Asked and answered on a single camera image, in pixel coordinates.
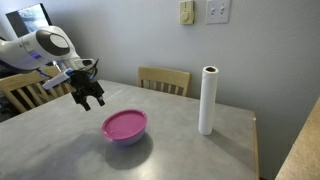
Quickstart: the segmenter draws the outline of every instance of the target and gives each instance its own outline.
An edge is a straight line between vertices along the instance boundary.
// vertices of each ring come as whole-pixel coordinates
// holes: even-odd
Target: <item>bowl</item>
[[[138,109],[127,109],[108,117],[102,125],[102,133],[113,143],[128,146],[143,137],[146,125],[145,112]]]

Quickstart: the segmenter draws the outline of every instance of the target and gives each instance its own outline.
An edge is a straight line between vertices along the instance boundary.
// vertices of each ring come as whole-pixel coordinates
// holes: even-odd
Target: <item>wooden chair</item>
[[[139,86],[170,94],[187,96],[191,74],[166,68],[139,67]]]
[[[55,76],[59,73],[59,70],[55,66],[42,68],[41,71],[49,76]],[[17,74],[0,79],[0,90],[20,113],[72,91],[71,86],[67,83],[61,83],[55,88],[45,90],[42,84],[47,79],[40,76],[37,71],[29,74]]]

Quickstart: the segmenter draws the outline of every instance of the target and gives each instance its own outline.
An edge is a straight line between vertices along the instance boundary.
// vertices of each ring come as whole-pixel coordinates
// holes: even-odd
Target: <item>gray table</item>
[[[199,100],[100,81],[105,106],[70,94],[0,123],[5,180],[254,179],[254,112],[217,105],[213,133],[198,132]],[[146,134],[117,147],[102,123],[124,109],[146,112]]]

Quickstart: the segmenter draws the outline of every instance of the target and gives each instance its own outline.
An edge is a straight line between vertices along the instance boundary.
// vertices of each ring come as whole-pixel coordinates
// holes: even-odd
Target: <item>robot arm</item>
[[[28,73],[50,62],[61,73],[45,83],[44,88],[49,89],[69,80],[77,104],[88,111],[90,106],[86,101],[87,96],[94,96],[101,106],[104,105],[104,91],[98,82],[92,81],[98,61],[81,59],[68,36],[59,27],[44,27],[10,42],[0,39],[0,65],[11,71]]]

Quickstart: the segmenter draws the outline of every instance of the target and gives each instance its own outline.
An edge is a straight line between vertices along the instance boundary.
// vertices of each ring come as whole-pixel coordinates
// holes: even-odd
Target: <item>table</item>
[[[276,179],[320,179],[320,98],[293,144]]]
[[[85,112],[70,94],[0,123],[5,180],[254,179],[252,111],[216,105],[211,135],[198,132],[200,101],[99,81],[105,105]],[[129,147],[103,138],[102,123],[124,109],[143,110],[146,134]]]

